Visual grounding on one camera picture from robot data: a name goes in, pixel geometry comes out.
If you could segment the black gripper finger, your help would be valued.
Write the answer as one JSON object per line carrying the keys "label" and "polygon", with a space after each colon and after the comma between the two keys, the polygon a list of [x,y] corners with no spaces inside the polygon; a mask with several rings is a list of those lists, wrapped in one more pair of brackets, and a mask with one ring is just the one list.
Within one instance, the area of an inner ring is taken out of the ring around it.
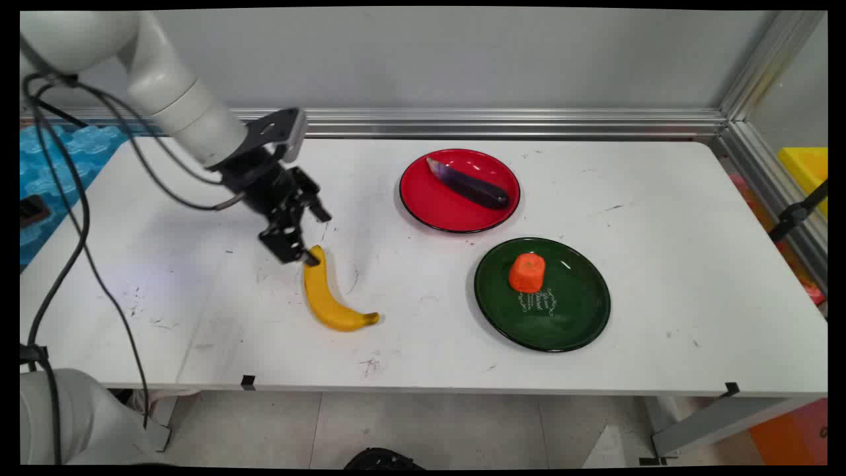
{"label": "black gripper finger", "polygon": [[307,267],[321,264],[321,259],[305,248],[299,225],[271,222],[260,232],[258,240],[279,262],[302,262]]}
{"label": "black gripper finger", "polygon": [[329,222],[332,219],[332,215],[329,214],[329,211],[321,203],[319,198],[321,188],[318,184],[300,168],[293,169],[293,179],[298,186],[297,199],[299,203],[304,208],[308,208],[318,222]]}

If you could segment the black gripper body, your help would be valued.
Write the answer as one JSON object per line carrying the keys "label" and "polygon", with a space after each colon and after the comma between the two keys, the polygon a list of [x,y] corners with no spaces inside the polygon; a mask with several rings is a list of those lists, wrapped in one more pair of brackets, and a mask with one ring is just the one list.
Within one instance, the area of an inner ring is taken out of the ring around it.
{"label": "black gripper body", "polygon": [[221,183],[269,223],[282,222],[299,225],[305,209],[298,201],[298,186],[293,169],[284,168],[283,159],[297,155],[289,147],[258,147],[247,153],[230,157],[220,166]]}

